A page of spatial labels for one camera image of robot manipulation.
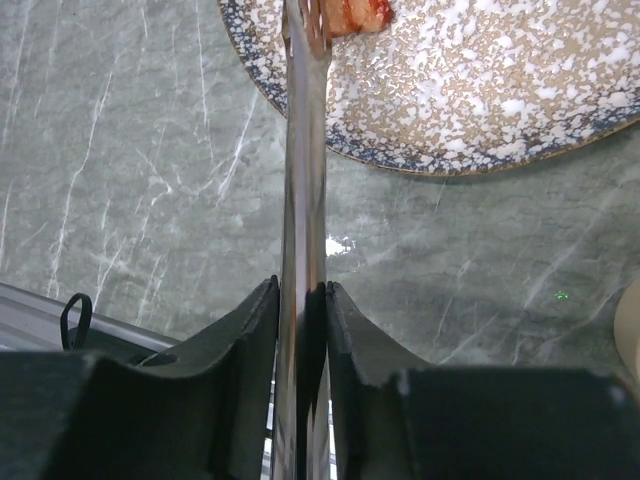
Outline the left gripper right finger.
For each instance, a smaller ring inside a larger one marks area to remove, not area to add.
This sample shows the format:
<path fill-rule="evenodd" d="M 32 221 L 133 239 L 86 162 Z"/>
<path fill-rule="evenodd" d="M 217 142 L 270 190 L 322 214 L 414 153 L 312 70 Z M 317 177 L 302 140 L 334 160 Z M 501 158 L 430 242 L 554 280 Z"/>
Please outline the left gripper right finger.
<path fill-rule="evenodd" d="M 341 479 L 635 479 L 639 403 L 585 368 L 435 366 L 327 288 Z"/>

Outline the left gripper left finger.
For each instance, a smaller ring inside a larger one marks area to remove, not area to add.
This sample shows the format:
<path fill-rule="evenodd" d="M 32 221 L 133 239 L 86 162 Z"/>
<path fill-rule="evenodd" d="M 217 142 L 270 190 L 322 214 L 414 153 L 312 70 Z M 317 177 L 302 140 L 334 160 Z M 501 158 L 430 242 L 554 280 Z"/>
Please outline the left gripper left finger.
<path fill-rule="evenodd" d="M 279 288 L 178 342 L 89 306 L 1 289 L 5 479 L 260 479 Z"/>

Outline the beige lunch box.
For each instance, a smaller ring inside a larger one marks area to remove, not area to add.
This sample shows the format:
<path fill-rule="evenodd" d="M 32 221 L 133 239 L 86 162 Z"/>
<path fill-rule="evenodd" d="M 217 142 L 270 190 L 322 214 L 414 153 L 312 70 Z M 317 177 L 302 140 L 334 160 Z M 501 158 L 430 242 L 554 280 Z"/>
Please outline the beige lunch box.
<path fill-rule="evenodd" d="M 614 318 L 614 340 L 627 368 L 639 371 L 639 278 L 625 290 Z"/>

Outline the bacon piece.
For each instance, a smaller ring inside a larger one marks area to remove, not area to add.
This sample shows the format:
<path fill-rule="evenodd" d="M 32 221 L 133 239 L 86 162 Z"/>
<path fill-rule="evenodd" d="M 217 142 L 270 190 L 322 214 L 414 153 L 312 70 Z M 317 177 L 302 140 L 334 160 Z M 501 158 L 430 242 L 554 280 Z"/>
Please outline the bacon piece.
<path fill-rule="evenodd" d="M 353 33 L 377 33 L 393 18 L 388 0 L 326 0 L 326 18 L 332 38 Z"/>

